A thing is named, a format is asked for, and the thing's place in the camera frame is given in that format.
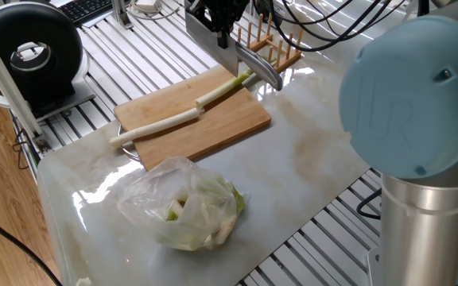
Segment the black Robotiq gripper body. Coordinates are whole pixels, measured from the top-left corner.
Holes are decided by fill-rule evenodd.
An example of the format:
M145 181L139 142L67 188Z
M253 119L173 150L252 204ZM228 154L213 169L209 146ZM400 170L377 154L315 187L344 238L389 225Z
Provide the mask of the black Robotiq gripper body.
M240 20L249 2L249 0L204 0L204 5L217 25L233 25Z

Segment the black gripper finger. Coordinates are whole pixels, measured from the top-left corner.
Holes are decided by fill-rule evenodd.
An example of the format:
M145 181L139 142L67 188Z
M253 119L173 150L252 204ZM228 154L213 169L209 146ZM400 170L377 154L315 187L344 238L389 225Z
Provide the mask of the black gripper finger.
M233 40L231 37L231 32L234 29L233 23L220 23L217 34L217 45L222 48L226 49L229 48L230 42Z
M215 11L215 0L192 0L191 1L191 14L200 21L211 32L218 31L218 24L213 20L206 17L206 12Z

